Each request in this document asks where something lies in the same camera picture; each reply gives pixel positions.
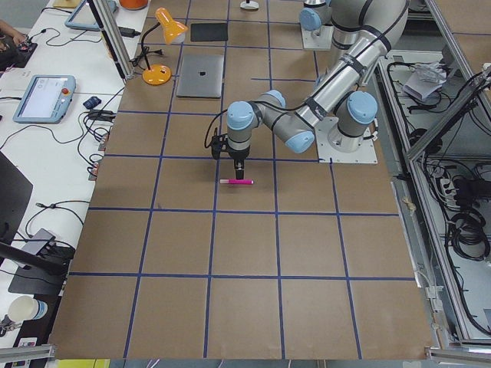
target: hand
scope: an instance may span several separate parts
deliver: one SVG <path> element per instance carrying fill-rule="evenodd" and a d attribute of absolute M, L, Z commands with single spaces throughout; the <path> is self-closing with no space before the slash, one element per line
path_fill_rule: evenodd
<path fill-rule="evenodd" d="M 15 46 L 19 46 L 19 44 L 24 42 L 26 39 L 25 34 L 22 34 L 21 32 L 15 32 L 12 35 L 12 38 L 14 39 Z"/>

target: closed silver laptop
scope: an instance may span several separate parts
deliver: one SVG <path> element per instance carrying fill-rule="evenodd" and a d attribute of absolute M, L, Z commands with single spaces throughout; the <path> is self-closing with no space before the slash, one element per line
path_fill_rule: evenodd
<path fill-rule="evenodd" d="M 222 96 L 223 55 L 184 54 L 177 85 L 178 97 Z"/>

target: white mounting plate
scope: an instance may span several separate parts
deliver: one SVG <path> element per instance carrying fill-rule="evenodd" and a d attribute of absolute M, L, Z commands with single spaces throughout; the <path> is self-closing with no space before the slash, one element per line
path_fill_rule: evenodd
<path fill-rule="evenodd" d="M 317 31 L 302 30 L 302 42 L 305 50 L 329 51 L 331 50 L 332 25 L 323 25 Z"/>
<path fill-rule="evenodd" d="M 339 152 L 328 142 L 328 133 L 338 122 L 337 117 L 326 117 L 315 126 L 315 138 L 317 140 L 317 154 L 320 163 L 377 163 L 373 140 L 363 140 L 359 149 L 353 153 Z M 367 128 L 364 136 L 370 136 Z"/>

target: pink marker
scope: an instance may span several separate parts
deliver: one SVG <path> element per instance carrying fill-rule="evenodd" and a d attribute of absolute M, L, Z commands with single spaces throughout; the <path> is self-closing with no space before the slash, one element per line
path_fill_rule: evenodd
<path fill-rule="evenodd" d="M 240 186 L 251 186 L 254 180 L 251 179 L 220 179 L 220 184 L 235 184 Z"/>

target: person's arm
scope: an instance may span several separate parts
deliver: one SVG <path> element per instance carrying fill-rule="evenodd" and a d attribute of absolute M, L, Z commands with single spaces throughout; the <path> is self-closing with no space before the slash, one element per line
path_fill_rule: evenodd
<path fill-rule="evenodd" d="M 14 39 L 14 43 L 16 45 L 25 41 L 25 34 L 17 31 L 11 25 L 9 25 L 6 21 L 0 20 L 0 31 Z"/>

